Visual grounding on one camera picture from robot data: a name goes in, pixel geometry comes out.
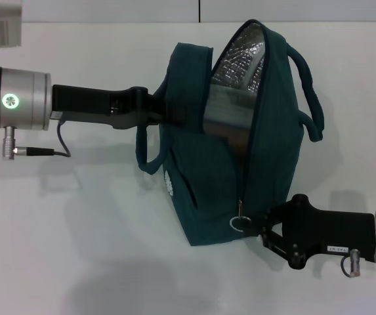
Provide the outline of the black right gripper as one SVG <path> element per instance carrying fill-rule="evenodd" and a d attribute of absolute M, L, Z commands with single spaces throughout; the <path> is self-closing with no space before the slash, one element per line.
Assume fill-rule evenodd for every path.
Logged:
<path fill-rule="evenodd" d="M 282 236 L 269 229 L 277 224 L 282 224 Z M 238 230 L 243 230 L 247 247 L 268 266 L 283 266 L 283 259 L 300 270 L 314 255 L 348 255 L 353 249 L 374 261 L 374 215 L 320 210 L 304 194 L 260 213 L 247 211 L 239 200 Z"/>

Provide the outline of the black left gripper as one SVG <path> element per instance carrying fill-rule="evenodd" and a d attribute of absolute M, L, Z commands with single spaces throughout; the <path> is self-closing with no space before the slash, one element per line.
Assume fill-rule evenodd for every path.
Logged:
<path fill-rule="evenodd" d="M 176 112 L 144 87 L 105 91 L 67 85 L 52 86 L 52 115 L 61 122 L 109 125 L 126 130 L 139 125 L 177 124 Z"/>

